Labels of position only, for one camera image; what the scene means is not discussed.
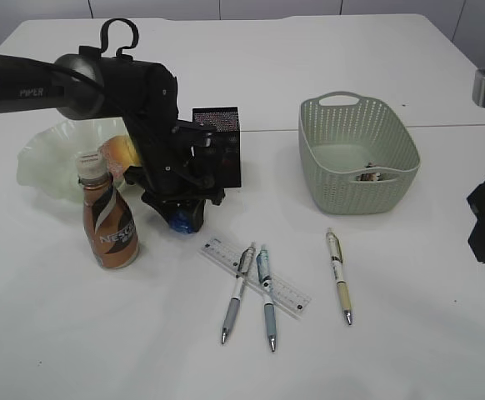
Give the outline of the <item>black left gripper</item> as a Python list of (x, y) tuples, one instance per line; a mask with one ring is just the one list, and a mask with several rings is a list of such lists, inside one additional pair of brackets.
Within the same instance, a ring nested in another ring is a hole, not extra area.
[(205, 127), (179, 112), (133, 112), (123, 121), (137, 149), (141, 167), (141, 200), (153, 208), (167, 224), (175, 221), (176, 205), (188, 198), (190, 227), (197, 233), (203, 226), (205, 200), (216, 197), (225, 187), (215, 183), (209, 168), (193, 155), (195, 145), (205, 145), (215, 127)]

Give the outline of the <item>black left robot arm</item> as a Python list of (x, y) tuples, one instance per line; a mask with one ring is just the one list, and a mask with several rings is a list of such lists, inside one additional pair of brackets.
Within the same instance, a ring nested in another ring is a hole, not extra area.
[(0, 113), (47, 108), (77, 121), (121, 118), (139, 159), (125, 182), (178, 231), (199, 231), (206, 203), (242, 184), (238, 110), (197, 109), (182, 120), (178, 80), (160, 63), (95, 47), (52, 63), (0, 55)]

